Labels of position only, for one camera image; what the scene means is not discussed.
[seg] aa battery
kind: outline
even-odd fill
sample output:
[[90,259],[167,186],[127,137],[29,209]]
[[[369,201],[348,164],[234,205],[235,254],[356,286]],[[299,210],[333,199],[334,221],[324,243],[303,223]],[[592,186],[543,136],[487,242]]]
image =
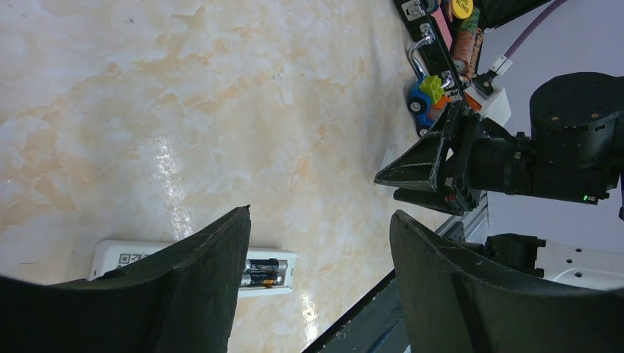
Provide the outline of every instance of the aa battery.
[[288,268],[286,260],[245,260],[245,272],[284,272]]
[[241,287],[246,285],[282,285],[284,277],[281,274],[244,274],[241,279]]

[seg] white block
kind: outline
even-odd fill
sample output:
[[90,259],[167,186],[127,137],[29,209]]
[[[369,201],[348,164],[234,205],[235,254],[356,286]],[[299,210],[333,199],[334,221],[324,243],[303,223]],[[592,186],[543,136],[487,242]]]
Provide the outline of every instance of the white block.
[[[96,247],[96,254],[93,257],[93,265],[91,266],[88,280],[91,281],[97,277],[103,276],[108,271],[139,261],[170,245],[170,243],[151,243],[147,241],[103,240]],[[276,285],[273,287],[240,287],[238,289],[239,298],[273,296],[292,292],[297,254],[280,249],[248,248],[247,259],[286,260],[288,267],[283,274],[283,285]]]

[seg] red object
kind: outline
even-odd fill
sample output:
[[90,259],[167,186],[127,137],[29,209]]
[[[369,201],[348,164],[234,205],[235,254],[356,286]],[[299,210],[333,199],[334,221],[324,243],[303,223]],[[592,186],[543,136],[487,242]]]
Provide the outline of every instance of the red object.
[[447,26],[447,20],[444,19],[442,8],[439,7],[438,10],[431,16],[436,19],[438,28],[440,28],[440,33],[442,33],[442,38],[444,38],[444,44],[447,45],[447,50],[450,50],[450,47],[453,45],[453,36],[450,34],[450,30]]

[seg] marble floor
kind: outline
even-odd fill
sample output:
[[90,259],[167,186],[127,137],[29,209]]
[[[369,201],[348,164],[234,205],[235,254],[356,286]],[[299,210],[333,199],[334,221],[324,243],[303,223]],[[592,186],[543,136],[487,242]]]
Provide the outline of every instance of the marble floor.
[[239,299],[230,352],[298,352],[392,269],[372,184],[415,140],[394,5],[0,0],[0,273],[87,276],[101,240],[176,241],[251,204],[294,292]]

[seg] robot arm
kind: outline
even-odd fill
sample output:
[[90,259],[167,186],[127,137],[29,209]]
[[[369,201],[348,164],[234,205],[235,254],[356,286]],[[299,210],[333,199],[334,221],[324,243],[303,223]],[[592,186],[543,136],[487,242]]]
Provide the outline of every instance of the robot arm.
[[454,102],[375,182],[399,187],[400,201],[456,215],[474,209],[481,190],[597,204],[624,171],[623,93],[622,77],[558,76],[531,97],[531,138]]

